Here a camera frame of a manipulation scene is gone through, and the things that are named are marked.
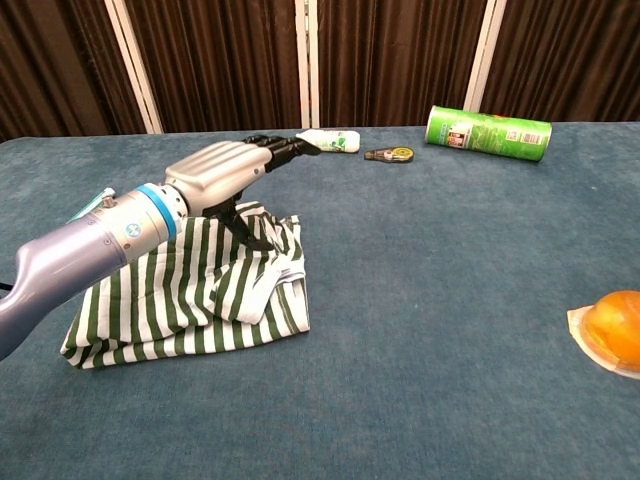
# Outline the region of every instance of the folded clothing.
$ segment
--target folded clothing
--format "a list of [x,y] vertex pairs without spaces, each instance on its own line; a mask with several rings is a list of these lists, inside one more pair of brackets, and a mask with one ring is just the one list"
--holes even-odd
[[310,328],[297,216],[277,220],[259,203],[238,206],[254,251],[215,218],[183,231],[92,286],[60,353],[90,369],[253,347]]

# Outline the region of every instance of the table surface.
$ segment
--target table surface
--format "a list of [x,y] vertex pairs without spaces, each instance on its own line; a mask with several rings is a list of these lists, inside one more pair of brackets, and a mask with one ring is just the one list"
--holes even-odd
[[[640,290],[640,123],[554,124],[540,163],[357,130],[359,154],[243,197],[300,216],[309,333],[79,371],[59,354],[77,297],[0,363],[0,478],[637,478],[640,382],[566,313]],[[0,281],[102,188],[251,133],[0,145]],[[363,159],[393,145],[414,162]]]

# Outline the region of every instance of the orange fruit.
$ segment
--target orange fruit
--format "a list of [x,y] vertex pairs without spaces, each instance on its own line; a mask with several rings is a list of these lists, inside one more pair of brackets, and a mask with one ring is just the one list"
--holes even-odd
[[640,371],[640,292],[620,290],[587,311],[582,337],[601,357]]

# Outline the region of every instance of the white frame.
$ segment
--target white frame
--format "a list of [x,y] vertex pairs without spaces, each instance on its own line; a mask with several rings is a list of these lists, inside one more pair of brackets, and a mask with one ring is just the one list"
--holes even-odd
[[309,60],[307,56],[306,1],[296,0],[296,40],[298,45],[298,79],[300,82],[300,122],[309,128]]
[[463,109],[480,111],[507,0],[487,0]]
[[318,87],[318,2],[309,2],[309,71],[311,85],[311,128],[320,127],[320,89]]
[[147,133],[163,133],[160,115],[158,115],[156,102],[125,0],[104,0],[104,3],[111,19],[111,25],[113,26],[120,53],[129,74],[131,88],[133,88],[133,93],[138,102],[140,115],[142,115]]

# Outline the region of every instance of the green can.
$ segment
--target green can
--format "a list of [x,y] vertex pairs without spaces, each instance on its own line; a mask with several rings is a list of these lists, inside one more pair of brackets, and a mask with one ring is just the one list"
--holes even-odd
[[551,123],[434,106],[425,141],[539,162],[551,138]]

